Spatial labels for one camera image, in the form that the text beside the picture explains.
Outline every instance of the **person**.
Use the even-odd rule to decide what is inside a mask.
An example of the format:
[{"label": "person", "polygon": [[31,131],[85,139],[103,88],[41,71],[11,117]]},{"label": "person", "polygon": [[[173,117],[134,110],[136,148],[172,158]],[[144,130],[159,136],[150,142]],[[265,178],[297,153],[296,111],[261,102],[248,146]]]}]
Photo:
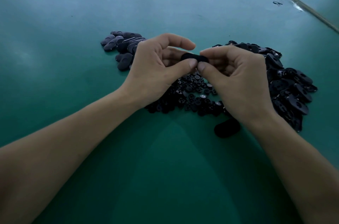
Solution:
[{"label": "person", "polygon": [[31,223],[90,152],[135,111],[195,68],[259,141],[305,223],[339,223],[339,173],[274,110],[264,57],[234,46],[205,49],[210,64],[180,61],[195,44],[162,34],[138,45],[119,89],[0,148],[0,223]]}]

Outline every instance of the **pile of oval plastic pieces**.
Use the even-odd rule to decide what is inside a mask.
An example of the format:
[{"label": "pile of oval plastic pieces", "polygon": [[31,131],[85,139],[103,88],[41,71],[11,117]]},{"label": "pile of oval plastic pieces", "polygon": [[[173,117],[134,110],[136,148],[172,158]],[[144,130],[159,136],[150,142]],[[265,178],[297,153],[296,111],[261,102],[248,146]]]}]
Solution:
[{"label": "pile of oval plastic pieces", "polygon": [[[108,41],[112,37],[107,37],[101,44],[106,46],[111,43],[111,46],[107,47],[110,50],[118,48],[120,52],[119,55],[116,55],[116,60],[119,62],[118,68],[122,71],[127,70],[131,67],[138,43],[145,40],[145,38],[142,38],[138,33],[114,31],[111,32],[111,35],[114,36],[112,43]],[[130,38],[118,38],[121,35]],[[317,91],[317,87],[312,84],[311,78],[299,70],[284,68],[280,61],[282,54],[269,47],[237,43],[235,41],[229,41],[226,45],[234,45],[251,51],[254,54],[264,55],[269,92],[274,109],[295,131],[300,132],[302,130],[302,117],[308,114],[306,104],[312,101],[310,93]],[[208,59],[203,59],[204,57],[193,54],[184,54],[182,60],[187,58],[197,58],[198,61],[208,62]],[[215,134],[221,138],[226,138],[237,133],[240,130],[239,122],[229,114],[221,101],[211,101],[208,98],[209,95],[217,95],[216,90],[201,77],[199,72],[195,72],[176,80],[159,100],[145,108],[150,113],[162,112],[167,114],[178,107],[185,111],[197,112],[199,116],[207,114],[218,116],[224,114],[229,119],[215,126]]]}]

